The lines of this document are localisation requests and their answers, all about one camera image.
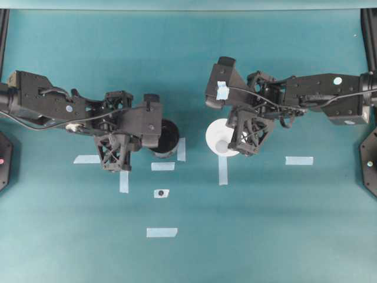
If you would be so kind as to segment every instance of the teal table surface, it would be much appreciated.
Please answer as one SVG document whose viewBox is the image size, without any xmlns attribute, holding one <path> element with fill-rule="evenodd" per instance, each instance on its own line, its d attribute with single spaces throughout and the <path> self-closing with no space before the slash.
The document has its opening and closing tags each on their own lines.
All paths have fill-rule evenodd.
<svg viewBox="0 0 377 283">
<path fill-rule="evenodd" d="M 28 131 L 7 119 L 12 180 L 0 193 L 0 282 L 376 282 L 377 201 L 362 186 L 358 145 L 369 126 L 310 112 L 276 125 L 257 156 L 229 159 L 219 186 L 204 134 L 229 109 L 204 105 L 219 56 L 246 78 L 367 71 L 360 11 L 94 12 L 12 10 L 2 81 L 14 70 L 103 99 L 161 95 L 186 138 L 173 172 L 142 149 L 130 193 L 98 164 L 91 137 Z M 313 156 L 286 166 L 285 156 Z M 168 161 L 176 161 L 176 156 Z M 154 189 L 170 189 L 154 199 Z M 148 239 L 146 227 L 177 227 Z"/>
</svg>

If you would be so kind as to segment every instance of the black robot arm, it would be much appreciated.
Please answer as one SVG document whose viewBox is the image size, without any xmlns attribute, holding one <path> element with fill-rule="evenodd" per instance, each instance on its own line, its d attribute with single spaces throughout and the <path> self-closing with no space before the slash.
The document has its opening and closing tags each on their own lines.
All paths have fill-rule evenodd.
<svg viewBox="0 0 377 283">
<path fill-rule="evenodd" d="M 76 89 L 68 94 L 46 77 L 23 71 L 14 72 L 6 84 L 0 84 L 1 114 L 36 131 L 61 128 L 93 136 L 102 168 L 113 172 L 131 170 L 130 153 L 141 147 L 169 153 L 178 142 L 176 126 L 163 120 L 158 95 L 145 94 L 144 101 L 134 108 L 132 100 L 125 91 L 90 100 Z"/>
<path fill-rule="evenodd" d="M 377 100 L 377 76 L 370 73 L 292 76 L 277 81 L 258 71 L 245 82 L 235 70 L 235 62 L 220 57 L 213 66 L 206 104 L 232 107 L 227 126 L 234 133 L 228 148 L 248 156 L 259 152 L 275 119 L 289 128 L 296 117 L 311 109 L 324 112 L 337 125 L 366 124 L 370 106 Z"/>
</svg>

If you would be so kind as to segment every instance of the white sticker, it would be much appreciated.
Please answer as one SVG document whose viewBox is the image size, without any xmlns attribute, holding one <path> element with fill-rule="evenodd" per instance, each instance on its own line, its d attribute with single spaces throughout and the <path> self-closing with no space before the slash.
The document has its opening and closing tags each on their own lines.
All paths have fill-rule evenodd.
<svg viewBox="0 0 377 283">
<path fill-rule="evenodd" d="M 73 164 L 94 164 L 100 162 L 101 160 L 98 155 L 78 155 Z"/>
<path fill-rule="evenodd" d="M 147 228 L 147 238 L 173 238 L 178 228 Z"/>
<path fill-rule="evenodd" d="M 228 157 L 219 156 L 219 185 L 228 185 Z"/>
<path fill-rule="evenodd" d="M 186 161 L 186 138 L 181 137 L 178 142 L 177 160 Z"/>
<path fill-rule="evenodd" d="M 154 190 L 153 196 L 155 199 L 163 199 L 169 196 L 169 190 Z"/>
<path fill-rule="evenodd" d="M 216 100 L 228 99 L 229 96 L 229 88 L 226 86 L 225 81 L 218 81 L 217 82 L 217 95 Z"/>
<path fill-rule="evenodd" d="M 173 171 L 176 167 L 175 162 L 152 162 L 152 171 Z"/>
<path fill-rule="evenodd" d="M 313 165 L 313 156 L 286 156 L 285 165 Z"/>
<path fill-rule="evenodd" d="M 119 172 L 119 192 L 128 193 L 128 171 Z"/>
</svg>

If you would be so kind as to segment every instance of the black cable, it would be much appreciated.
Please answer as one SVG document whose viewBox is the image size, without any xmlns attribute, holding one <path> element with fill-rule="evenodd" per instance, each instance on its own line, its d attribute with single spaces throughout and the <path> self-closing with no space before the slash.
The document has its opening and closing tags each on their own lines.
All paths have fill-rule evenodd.
<svg viewBox="0 0 377 283">
<path fill-rule="evenodd" d="M 317 106 L 310 106 L 309 108 L 326 107 L 327 105 L 329 105 L 331 102 L 333 102 L 335 100 L 338 100 L 338 99 L 341 99 L 341 98 L 346 98 L 346 97 L 352 97 L 352 96 L 361 96 L 362 94 L 371 93 L 371 92 L 374 92 L 374 91 L 377 91 L 377 90 L 365 90 L 365 91 L 360 91 L 358 93 L 350 93 L 350 94 L 344 94 L 342 96 L 336 96 L 334 98 L 331 98 L 330 100 L 328 100 L 327 102 L 325 102 L 323 104 L 320 104 L 320 105 L 317 105 Z"/>
<path fill-rule="evenodd" d="M 65 121 L 65 122 L 61 122 L 61 123 L 57 123 L 57 124 L 53 124 L 53 125 L 46 126 L 46 127 L 41 127 L 41 128 L 36 128 L 36 127 L 30 126 L 30 125 L 26 124 L 25 122 L 23 122 L 22 120 L 20 120 L 19 118 L 16 118 L 15 116 L 13 116 L 11 114 L 8 114 L 8 113 L 6 113 L 4 111 L 0 110 L 0 114 L 4 115 L 5 117 L 10 118 L 14 122 L 22 125 L 23 127 L 27 128 L 29 130 L 44 131 L 44 130 L 49 130 L 49 129 L 57 128 L 57 127 L 60 127 L 60 126 L 66 125 L 66 124 L 80 123 L 80 122 L 86 122 L 86 121 L 96 120 L 96 119 L 100 119 L 100 118 L 112 115 L 112 114 L 117 113 L 117 112 L 129 111 L 129 110 L 138 109 L 138 108 L 145 108 L 145 106 L 140 106 L 140 107 L 135 107 L 135 108 L 116 109 L 114 111 L 111 111 L 109 113 L 105 113 L 105 114 L 102 114 L 102 115 L 98 115 L 98 116 L 94 116 L 94 117 L 90 117 L 90 118 L 84 118 L 84 119 L 68 120 L 68 121 Z"/>
<path fill-rule="evenodd" d="M 361 95 L 366 94 L 366 93 L 371 93 L 371 92 L 377 91 L 377 90 L 365 90 L 365 91 L 360 91 L 358 93 L 344 94 L 342 96 L 336 96 L 334 98 L 331 98 L 330 100 L 328 100 L 327 102 L 325 102 L 323 104 L 304 108 L 304 107 L 293 107 L 293 106 L 285 106 L 285 105 L 276 104 L 276 103 L 268 100 L 266 97 L 261 96 L 258 93 L 255 93 L 255 92 L 250 91 L 250 90 L 245 90 L 245 89 L 240 88 L 240 87 L 228 87 L 228 88 L 232 88 L 234 90 L 241 90 L 241 91 L 244 91 L 246 93 L 252 94 L 252 95 L 254 95 L 256 97 L 259 97 L 259 98 L 263 99 L 264 101 L 267 101 L 268 103 L 274 105 L 275 107 L 278 107 L 278 108 L 288 108 L 288 109 L 294 109 L 294 110 L 307 110 L 307 109 L 310 109 L 310 108 L 322 108 L 322 107 L 328 106 L 331 102 L 333 102 L 335 100 L 338 100 L 338 99 L 341 99 L 341 98 L 352 97 L 352 96 L 361 96 Z"/>
<path fill-rule="evenodd" d="M 285 105 L 276 104 L 275 102 L 272 102 L 271 100 L 267 99 L 266 97 L 263 97 L 260 94 L 255 93 L 253 91 L 245 90 L 244 88 L 240 88 L 240 87 L 228 87 L 228 88 L 231 88 L 231 89 L 234 89 L 234 90 L 240 90 L 240 91 L 244 91 L 245 93 L 252 94 L 256 97 L 263 99 L 264 101 L 267 101 L 268 103 L 274 105 L 277 108 L 288 108 L 288 109 L 299 110 L 299 111 L 307 110 L 307 108 L 303 108 L 303 107 L 293 107 L 293 106 L 285 106 Z"/>
</svg>

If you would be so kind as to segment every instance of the metal frame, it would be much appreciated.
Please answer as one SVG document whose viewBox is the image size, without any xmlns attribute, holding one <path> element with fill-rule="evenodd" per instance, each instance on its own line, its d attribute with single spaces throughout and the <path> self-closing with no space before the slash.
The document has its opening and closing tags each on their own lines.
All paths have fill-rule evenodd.
<svg viewBox="0 0 377 283">
<path fill-rule="evenodd" d="M 9 10 L 0 9 L 0 79 L 2 76 L 2 66 L 4 61 L 6 33 L 8 31 Z"/>
</svg>

